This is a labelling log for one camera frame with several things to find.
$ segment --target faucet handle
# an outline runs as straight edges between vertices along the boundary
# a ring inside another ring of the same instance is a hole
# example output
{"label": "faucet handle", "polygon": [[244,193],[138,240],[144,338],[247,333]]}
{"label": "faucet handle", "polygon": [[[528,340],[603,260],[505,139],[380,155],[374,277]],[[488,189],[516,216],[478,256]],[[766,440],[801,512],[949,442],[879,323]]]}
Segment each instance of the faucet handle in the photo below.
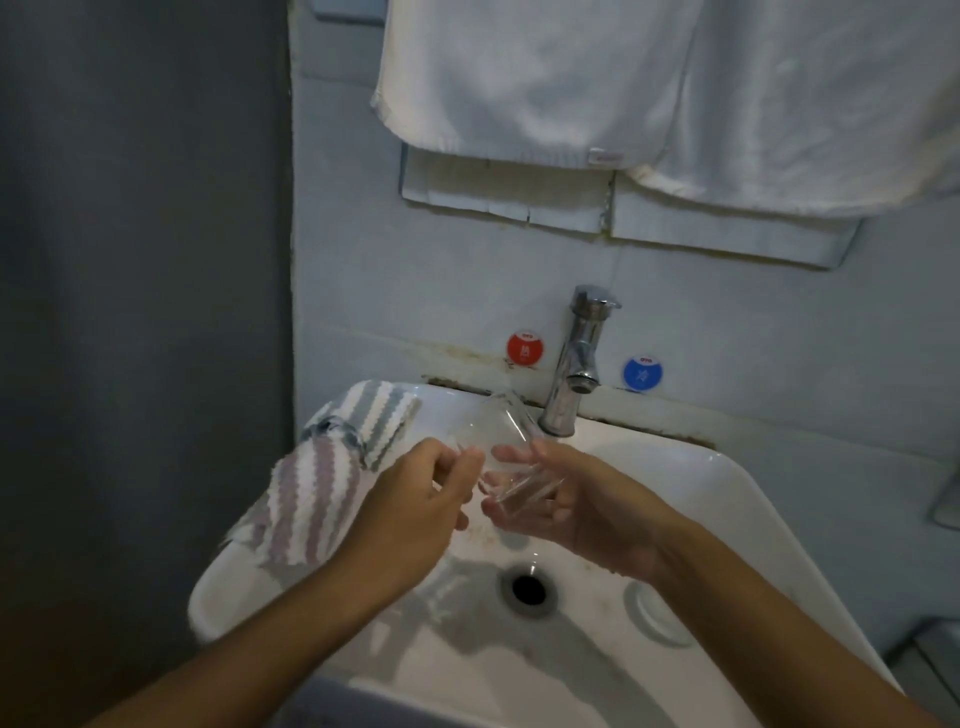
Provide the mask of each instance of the faucet handle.
{"label": "faucet handle", "polygon": [[602,285],[578,285],[570,302],[570,310],[592,321],[606,321],[611,312],[620,307],[620,301]]}

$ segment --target clear plastic cup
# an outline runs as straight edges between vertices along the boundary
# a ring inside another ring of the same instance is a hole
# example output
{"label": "clear plastic cup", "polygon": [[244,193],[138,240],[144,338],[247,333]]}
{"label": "clear plastic cup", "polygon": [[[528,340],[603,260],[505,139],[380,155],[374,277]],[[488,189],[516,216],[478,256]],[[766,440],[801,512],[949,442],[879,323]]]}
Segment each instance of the clear plastic cup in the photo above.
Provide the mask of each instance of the clear plastic cup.
{"label": "clear plastic cup", "polygon": [[514,392],[490,395],[454,427],[452,436],[460,450],[486,453],[482,487],[508,516],[552,495],[563,481],[531,462],[531,441],[546,435]]}

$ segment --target forearm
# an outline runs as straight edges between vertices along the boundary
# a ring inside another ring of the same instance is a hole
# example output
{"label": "forearm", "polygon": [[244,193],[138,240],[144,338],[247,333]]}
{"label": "forearm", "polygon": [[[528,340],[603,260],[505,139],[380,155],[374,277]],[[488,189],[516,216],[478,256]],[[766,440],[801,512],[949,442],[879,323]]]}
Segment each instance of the forearm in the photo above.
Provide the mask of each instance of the forearm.
{"label": "forearm", "polygon": [[362,569],[331,563],[87,728],[261,726],[389,600]]}
{"label": "forearm", "polygon": [[699,525],[669,534],[652,583],[767,728],[939,726]]}

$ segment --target bathroom sink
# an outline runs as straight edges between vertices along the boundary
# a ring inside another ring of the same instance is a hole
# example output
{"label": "bathroom sink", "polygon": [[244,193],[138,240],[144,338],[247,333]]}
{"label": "bathroom sink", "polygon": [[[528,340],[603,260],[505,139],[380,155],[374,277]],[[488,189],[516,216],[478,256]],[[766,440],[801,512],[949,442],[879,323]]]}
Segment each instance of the bathroom sink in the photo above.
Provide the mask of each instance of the bathroom sink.
{"label": "bathroom sink", "polygon": [[[409,386],[423,406],[394,457],[423,437],[445,439],[458,413],[480,401]],[[893,681],[773,506],[730,458],[584,419],[567,442],[703,523]],[[469,529],[454,535],[437,568],[320,667],[288,710],[338,726],[758,725],[699,645],[664,632],[668,619],[652,622],[659,612],[649,603],[637,608],[643,588],[636,582],[554,544],[498,531],[478,501],[467,506]],[[191,624],[201,640],[216,639],[305,573],[260,569],[231,544],[198,582]],[[532,616],[537,612],[545,616]]]}

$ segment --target towel label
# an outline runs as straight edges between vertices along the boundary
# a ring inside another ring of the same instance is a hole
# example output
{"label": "towel label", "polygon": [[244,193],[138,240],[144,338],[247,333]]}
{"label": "towel label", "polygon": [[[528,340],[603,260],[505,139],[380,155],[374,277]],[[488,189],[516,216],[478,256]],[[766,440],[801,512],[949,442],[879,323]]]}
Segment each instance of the towel label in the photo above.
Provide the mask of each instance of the towel label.
{"label": "towel label", "polygon": [[623,163],[623,152],[613,152],[609,149],[593,147],[587,152],[587,165],[602,169],[616,169]]}

